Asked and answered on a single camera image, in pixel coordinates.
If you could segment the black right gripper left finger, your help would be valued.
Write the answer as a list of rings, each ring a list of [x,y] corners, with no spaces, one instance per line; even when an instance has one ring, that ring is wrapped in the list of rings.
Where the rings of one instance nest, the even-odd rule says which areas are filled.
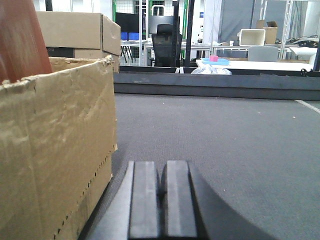
[[[129,161],[103,193],[81,240],[155,240],[159,237],[158,174],[153,161]]]

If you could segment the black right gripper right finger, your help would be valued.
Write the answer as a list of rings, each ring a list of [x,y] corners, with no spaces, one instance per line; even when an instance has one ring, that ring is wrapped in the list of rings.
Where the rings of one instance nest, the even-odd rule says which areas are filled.
[[[226,203],[187,161],[167,161],[161,187],[165,240],[275,239]]]

